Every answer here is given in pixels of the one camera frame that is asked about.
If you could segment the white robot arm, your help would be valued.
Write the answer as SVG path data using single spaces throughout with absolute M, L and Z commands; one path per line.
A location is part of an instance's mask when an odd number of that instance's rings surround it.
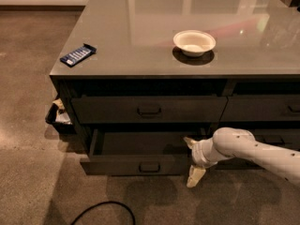
M 300 186 L 300 152 L 258 142 L 248 130 L 222 127 L 209 139 L 195 141 L 185 137 L 184 141 L 193 161 L 188 172 L 188 188 L 196 187 L 208 168 L 232 158 L 249 160 Z

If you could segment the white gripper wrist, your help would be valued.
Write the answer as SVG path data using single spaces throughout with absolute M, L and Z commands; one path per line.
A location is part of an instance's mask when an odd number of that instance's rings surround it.
M 184 137 L 187 147 L 191 149 L 192 160 L 197 165 L 191 165 L 188 172 L 187 187 L 195 188 L 204 177 L 206 169 L 217 165 L 220 161 L 231 159 L 221 154 L 213 144 L 213 139 L 195 141 Z

